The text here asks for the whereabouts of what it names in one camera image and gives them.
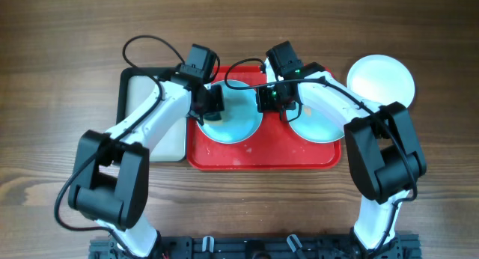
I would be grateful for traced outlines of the green yellow sponge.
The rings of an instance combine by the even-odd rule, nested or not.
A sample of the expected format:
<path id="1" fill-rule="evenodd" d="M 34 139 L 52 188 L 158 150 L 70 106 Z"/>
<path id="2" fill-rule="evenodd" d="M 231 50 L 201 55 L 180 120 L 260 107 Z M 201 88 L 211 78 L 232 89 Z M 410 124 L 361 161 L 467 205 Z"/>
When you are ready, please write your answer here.
<path id="1" fill-rule="evenodd" d="M 216 121 L 221 121 L 222 116 L 220 112 L 211 112 L 207 113 L 203 116 L 203 119 L 205 122 L 216 122 Z"/>

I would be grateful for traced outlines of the white round plate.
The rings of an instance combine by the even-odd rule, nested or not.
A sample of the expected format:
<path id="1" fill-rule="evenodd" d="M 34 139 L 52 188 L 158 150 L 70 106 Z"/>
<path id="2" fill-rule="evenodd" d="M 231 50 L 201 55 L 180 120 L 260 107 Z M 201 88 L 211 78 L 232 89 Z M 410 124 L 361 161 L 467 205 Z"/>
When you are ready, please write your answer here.
<path id="1" fill-rule="evenodd" d="M 367 55 L 347 74 L 347 87 L 360 96 L 388 105 L 409 107 L 415 98 L 415 82 L 404 64 L 387 55 Z"/>

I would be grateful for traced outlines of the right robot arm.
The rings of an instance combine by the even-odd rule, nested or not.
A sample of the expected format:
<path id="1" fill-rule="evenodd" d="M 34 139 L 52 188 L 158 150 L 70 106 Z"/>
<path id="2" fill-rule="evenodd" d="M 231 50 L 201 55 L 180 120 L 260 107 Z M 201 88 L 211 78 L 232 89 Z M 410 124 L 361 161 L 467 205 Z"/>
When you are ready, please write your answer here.
<path id="1" fill-rule="evenodd" d="M 278 98 L 323 113 L 344 132 L 351 178 L 362 195 L 353 236 L 366 255 L 378 255 L 395 238 L 399 209 L 417 198 L 418 178 L 427 170 L 407 108 L 361 97 L 315 62 L 266 60 L 262 69 Z"/>

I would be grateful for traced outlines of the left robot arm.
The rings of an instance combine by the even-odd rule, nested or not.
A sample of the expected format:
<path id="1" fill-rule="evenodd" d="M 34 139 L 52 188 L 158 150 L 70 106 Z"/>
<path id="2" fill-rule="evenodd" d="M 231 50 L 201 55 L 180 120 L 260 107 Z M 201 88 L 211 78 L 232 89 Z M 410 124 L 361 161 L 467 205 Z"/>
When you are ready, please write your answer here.
<path id="1" fill-rule="evenodd" d="M 158 258 L 161 235 L 143 214 L 148 197 L 150 152 L 179 119 L 200 124 L 224 111 L 222 88 L 202 78 L 172 73 L 153 78 L 149 96 L 105 132 L 79 140 L 73 173 L 60 195 L 71 209 L 107 231 L 128 258 Z"/>

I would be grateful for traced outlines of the light blue plate front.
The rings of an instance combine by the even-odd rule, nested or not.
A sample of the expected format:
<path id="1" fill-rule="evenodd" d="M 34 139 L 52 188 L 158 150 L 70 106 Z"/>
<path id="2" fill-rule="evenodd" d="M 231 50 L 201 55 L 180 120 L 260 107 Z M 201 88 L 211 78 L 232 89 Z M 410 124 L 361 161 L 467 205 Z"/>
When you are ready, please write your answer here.
<path id="1" fill-rule="evenodd" d="M 204 120 L 199 128 L 209 139 L 222 144 L 236 144 L 251 137 L 261 125 L 263 114 L 257 110 L 254 89 L 236 90 L 224 81 L 215 82 L 211 88 L 222 89 L 225 110 L 219 112 L 218 121 Z"/>

